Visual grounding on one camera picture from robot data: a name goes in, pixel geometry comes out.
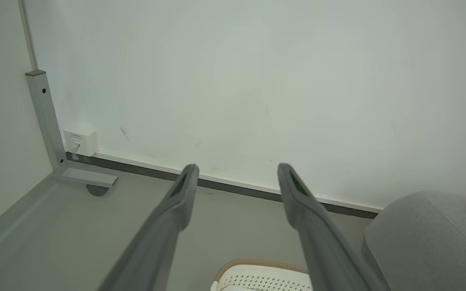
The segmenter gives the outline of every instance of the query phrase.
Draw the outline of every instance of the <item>white electrical socket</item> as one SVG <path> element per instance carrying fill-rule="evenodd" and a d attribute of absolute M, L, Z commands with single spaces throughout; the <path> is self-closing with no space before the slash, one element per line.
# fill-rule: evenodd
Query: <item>white electrical socket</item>
<path fill-rule="evenodd" d="M 96 131 L 64 131 L 64 138 L 67 149 L 74 149 L 70 151 L 71 153 L 92 156 L 98 151 Z"/>

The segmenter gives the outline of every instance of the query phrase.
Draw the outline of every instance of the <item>gray fabric ottoman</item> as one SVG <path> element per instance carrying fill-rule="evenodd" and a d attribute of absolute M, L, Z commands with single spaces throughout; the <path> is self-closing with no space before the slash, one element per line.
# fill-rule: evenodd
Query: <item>gray fabric ottoman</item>
<path fill-rule="evenodd" d="M 362 253 L 392 291 L 466 291 L 466 197 L 414 193 L 366 228 Z"/>

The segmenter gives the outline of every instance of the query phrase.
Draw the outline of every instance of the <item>metal bracket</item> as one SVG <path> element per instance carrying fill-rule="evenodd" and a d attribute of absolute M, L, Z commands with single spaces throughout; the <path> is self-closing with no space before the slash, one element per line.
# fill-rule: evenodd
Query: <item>metal bracket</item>
<path fill-rule="evenodd" d="M 28 72 L 26 73 L 26 81 L 28 81 L 35 114 L 37 114 L 46 151 L 48 151 L 48 157 L 53 168 L 53 176 L 61 180 L 87 184 L 87 190 L 95 196 L 105 194 L 107 190 L 116 184 L 118 176 L 71 167 L 74 162 L 67 159 L 64 151 L 46 72 L 42 70 Z"/>

